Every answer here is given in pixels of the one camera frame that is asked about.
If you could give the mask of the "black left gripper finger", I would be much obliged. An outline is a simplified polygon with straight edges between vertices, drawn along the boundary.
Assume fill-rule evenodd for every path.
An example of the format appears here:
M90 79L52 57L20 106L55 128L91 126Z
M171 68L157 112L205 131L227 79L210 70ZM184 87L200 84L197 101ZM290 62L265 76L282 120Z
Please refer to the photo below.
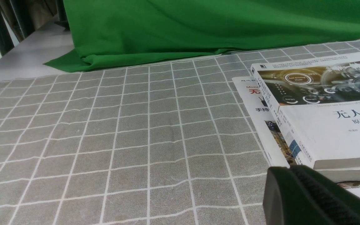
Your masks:
M360 225L360 197L303 166L267 170L267 225Z

